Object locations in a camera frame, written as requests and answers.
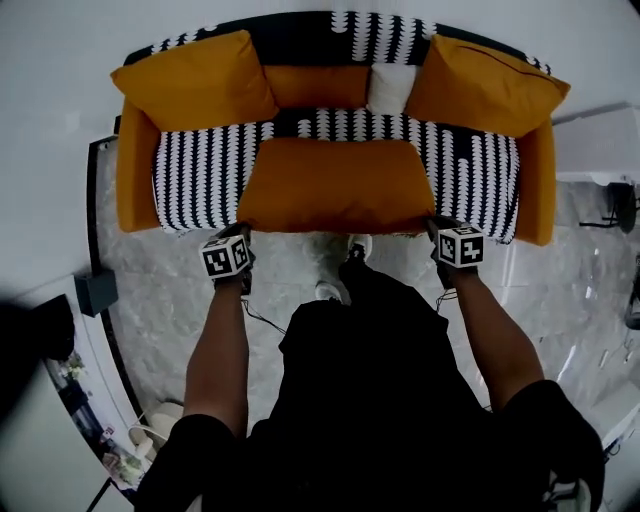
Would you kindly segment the person's right forearm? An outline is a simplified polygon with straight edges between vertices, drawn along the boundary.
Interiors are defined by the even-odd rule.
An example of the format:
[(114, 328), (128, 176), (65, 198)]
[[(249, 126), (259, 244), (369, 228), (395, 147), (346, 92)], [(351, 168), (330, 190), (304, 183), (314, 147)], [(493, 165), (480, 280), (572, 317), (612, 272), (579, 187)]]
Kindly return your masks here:
[(491, 407), (499, 411), (522, 389), (544, 379), (539, 358), (531, 340), (478, 274), (453, 269), (449, 276)]

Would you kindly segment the white round fan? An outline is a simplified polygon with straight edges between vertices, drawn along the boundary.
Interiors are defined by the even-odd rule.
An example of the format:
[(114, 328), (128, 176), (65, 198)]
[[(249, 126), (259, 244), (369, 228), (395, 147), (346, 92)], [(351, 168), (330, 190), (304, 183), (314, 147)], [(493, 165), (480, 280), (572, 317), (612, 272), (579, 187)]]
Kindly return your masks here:
[(139, 459), (154, 457), (156, 447), (169, 438), (173, 426), (183, 415), (183, 405), (167, 401), (145, 412), (128, 428), (128, 435)]

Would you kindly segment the black bag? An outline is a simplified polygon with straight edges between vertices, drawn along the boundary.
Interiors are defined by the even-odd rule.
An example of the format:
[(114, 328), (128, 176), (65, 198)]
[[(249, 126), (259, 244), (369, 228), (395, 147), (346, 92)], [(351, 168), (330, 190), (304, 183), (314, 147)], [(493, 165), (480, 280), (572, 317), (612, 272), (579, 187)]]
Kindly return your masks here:
[(65, 295), (58, 295), (31, 311), (35, 335), (43, 357), (67, 360), (74, 350), (75, 325)]

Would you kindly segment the person's left white shoe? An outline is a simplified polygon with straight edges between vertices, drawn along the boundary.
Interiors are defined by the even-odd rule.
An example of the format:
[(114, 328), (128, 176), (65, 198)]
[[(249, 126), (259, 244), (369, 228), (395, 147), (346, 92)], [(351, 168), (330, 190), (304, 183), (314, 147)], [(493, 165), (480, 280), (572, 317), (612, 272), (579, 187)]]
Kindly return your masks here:
[(351, 302), (348, 292), (344, 287), (338, 287), (327, 281), (319, 281), (315, 286), (315, 298), (317, 300), (334, 300), (342, 304)]

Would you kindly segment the person's right white shoe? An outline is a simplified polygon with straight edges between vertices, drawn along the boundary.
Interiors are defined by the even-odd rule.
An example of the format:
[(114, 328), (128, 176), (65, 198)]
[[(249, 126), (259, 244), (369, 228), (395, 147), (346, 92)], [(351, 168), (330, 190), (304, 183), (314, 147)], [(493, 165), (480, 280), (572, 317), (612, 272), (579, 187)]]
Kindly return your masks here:
[(347, 259), (366, 262), (371, 254), (373, 237), (369, 234), (352, 234), (348, 239)]

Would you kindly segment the person's left forearm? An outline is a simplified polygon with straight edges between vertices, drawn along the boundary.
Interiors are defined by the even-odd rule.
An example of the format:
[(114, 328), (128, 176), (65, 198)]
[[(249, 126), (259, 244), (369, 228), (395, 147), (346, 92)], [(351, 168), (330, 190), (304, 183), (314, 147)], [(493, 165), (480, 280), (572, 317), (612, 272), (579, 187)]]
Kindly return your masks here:
[(184, 414), (221, 421), (236, 437), (248, 427), (249, 345), (242, 283), (215, 288), (204, 328), (186, 371)]

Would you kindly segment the dark grey box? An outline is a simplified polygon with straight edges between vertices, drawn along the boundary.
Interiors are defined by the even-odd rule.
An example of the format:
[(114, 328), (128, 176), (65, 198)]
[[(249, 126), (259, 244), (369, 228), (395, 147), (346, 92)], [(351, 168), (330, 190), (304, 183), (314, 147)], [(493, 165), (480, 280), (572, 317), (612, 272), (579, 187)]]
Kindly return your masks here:
[(96, 275), (75, 276), (74, 284), (82, 314), (96, 317), (118, 300), (116, 276), (105, 269)]

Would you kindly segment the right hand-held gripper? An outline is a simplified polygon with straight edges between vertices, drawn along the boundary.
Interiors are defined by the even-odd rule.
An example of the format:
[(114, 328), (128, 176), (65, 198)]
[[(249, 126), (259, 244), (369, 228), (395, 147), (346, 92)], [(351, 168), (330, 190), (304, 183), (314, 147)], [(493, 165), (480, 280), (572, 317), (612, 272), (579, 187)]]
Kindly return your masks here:
[(432, 260), (444, 289), (453, 289), (451, 270), (476, 273), (484, 261), (484, 234), (468, 223), (446, 216), (426, 218), (426, 230), (434, 249)]

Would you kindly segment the small white pillow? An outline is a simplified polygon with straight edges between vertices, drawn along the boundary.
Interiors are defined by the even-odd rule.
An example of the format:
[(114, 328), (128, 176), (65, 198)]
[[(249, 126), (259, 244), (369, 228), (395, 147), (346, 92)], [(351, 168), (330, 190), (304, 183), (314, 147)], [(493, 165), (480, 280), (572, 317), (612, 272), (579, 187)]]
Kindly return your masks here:
[(411, 94), (418, 67), (376, 63), (371, 67), (367, 109), (372, 114), (400, 115)]

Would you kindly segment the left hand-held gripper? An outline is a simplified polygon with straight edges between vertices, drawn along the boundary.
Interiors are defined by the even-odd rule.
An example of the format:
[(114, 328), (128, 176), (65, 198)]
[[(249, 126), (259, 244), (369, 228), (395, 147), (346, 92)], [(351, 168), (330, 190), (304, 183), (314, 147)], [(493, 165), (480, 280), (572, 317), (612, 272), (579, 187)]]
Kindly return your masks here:
[(251, 293), (255, 255), (251, 250), (251, 229), (247, 224), (236, 223), (222, 229), (201, 245), (199, 255), (215, 288), (240, 283), (242, 295)]

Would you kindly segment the black chair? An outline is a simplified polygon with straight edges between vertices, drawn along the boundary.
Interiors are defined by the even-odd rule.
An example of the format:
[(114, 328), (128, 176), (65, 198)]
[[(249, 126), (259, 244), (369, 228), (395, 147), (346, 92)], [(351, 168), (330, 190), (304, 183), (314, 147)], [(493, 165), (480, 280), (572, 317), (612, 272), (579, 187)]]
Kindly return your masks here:
[(640, 198), (635, 188), (626, 183), (610, 183), (606, 186), (606, 205), (609, 213), (600, 222), (580, 222), (580, 227), (619, 229), (623, 234), (631, 233), (640, 213)]

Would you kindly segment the small orange pillow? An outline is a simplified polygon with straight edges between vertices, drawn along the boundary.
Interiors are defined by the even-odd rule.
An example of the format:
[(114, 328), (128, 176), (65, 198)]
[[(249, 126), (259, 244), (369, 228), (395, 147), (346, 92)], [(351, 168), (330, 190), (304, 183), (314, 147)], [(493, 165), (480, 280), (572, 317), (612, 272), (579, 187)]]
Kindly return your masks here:
[(370, 68), (366, 66), (265, 66), (264, 73), (280, 108), (366, 106)]

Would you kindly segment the person's white shoe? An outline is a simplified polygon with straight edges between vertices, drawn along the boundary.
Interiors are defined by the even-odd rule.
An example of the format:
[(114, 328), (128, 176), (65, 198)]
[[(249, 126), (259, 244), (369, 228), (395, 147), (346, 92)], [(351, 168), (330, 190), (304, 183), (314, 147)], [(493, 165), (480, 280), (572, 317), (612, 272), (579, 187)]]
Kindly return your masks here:
[(317, 300), (334, 300), (342, 304), (351, 302), (348, 292), (344, 287), (338, 287), (327, 281), (319, 281), (315, 286), (315, 298)]
[(373, 237), (369, 234), (352, 234), (348, 239), (347, 259), (366, 262), (371, 254)]

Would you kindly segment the person in grey clothing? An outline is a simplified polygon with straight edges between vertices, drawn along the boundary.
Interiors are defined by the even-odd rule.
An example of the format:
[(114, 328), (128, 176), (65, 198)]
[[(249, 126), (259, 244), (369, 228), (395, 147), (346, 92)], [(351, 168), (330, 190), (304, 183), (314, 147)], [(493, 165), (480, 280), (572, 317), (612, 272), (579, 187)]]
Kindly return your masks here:
[(183, 414), (135, 512), (598, 512), (602, 444), (556, 382), (483, 407), (415, 288), (356, 260), (339, 276), (349, 304), (292, 315), (269, 416), (236, 437)]

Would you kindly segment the large orange cushion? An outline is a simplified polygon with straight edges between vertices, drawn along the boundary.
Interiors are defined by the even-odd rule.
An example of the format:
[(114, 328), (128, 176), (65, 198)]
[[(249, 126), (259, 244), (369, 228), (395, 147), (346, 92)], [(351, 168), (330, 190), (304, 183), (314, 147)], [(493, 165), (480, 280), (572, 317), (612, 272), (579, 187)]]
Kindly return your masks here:
[(504, 52), (435, 35), (405, 113), (520, 138), (551, 118), (570, 85)]
[(435, 202), (413, 145), (401, 140), (262, 143), (236, 219), (260, 232), (413, 234)]
[(267, 121), (279, 112), (245, 30), (154, 54), (111, 78), (161, 131)]

